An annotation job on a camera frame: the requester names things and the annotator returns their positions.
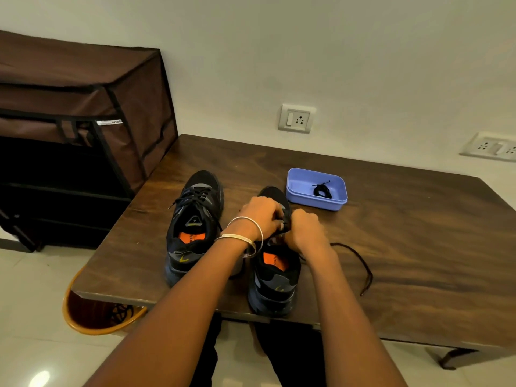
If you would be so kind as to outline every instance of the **orange insole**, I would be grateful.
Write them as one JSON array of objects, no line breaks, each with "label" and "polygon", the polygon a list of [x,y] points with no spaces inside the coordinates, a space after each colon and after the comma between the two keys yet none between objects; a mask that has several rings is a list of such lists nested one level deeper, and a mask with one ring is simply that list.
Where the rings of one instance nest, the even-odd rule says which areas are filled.
[{"label": "orange insole", "polygon": [[185,232],[179,233],[179,239],[183,241],[184,244],[192,243],[194,240],[203,240],[206,237],[206,234],[187,234]]},{"label": "orange insole", "polygon": [[276,266],[281,271],[285,271],[288,269],[288,260],[286,258],[281,258],[274,254],[269,254],[267,252],[263,253],[263,261],[267,265]]}]

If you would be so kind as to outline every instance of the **table leg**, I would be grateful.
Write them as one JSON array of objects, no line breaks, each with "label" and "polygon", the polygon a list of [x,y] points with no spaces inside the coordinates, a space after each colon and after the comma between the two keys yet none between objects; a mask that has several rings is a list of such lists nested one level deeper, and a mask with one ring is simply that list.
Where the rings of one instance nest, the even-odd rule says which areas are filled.
[{"label": "table leg", "polygon": [[454,371],[466,365],[480,364],[507,356],[510,356],[510,354],[459,348],[449,351],[446,356],[439,360],[439,365],[444,370]]}]

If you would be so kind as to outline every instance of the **switch plate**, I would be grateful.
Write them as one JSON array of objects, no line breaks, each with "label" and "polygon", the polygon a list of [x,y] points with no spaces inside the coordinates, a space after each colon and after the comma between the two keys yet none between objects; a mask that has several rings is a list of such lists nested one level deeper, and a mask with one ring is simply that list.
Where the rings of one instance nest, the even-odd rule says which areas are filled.
[{"label": "switch plate", "polygon": [[281,108],[279,130],[310,133],[316,109],[298,105],[283,105]]},{"label": "switch plate", "polygon": [[516,136],[481,131],[471,139],[460,154],[516,162]]}]

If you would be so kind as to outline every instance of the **hand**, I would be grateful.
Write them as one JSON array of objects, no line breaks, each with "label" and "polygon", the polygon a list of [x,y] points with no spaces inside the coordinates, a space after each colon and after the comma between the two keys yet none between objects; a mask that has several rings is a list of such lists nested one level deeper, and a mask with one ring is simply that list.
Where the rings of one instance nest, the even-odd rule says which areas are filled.
[{"label": "hand", "polygon": [[[256,221],[263,232],[264,240],[283,228],[283,221],[275,220],[275,216],[283,217],[281,205],[272,198],[263,196],[251,198],[251,201],[242,207],[238,216],[249,217]],[[252,221],[246,219],[233,221],[223,233],[242,235],[252,241],[261,240],[260,230]]]},{"label": "hand", "polygon": [[329,247],[319,217],[306,213],[303,209],[293,211],[292,229],[285,234],[284,241],[291,250],[302,253],[306,258],[314,254],[310,252],[314,248]]}]

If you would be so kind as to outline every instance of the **orange bucket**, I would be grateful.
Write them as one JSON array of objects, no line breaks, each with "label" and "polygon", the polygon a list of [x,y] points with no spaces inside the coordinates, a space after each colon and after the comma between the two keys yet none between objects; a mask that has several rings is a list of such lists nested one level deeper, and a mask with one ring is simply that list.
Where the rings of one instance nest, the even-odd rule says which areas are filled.
[{"label": "orange bucket", "polygon": [[87,335],[127,332],[145,315],[147,307],[88,300],[72,292],[72,285],[83,269],[75,274],[63,299],[63,316],[72,329]]}]

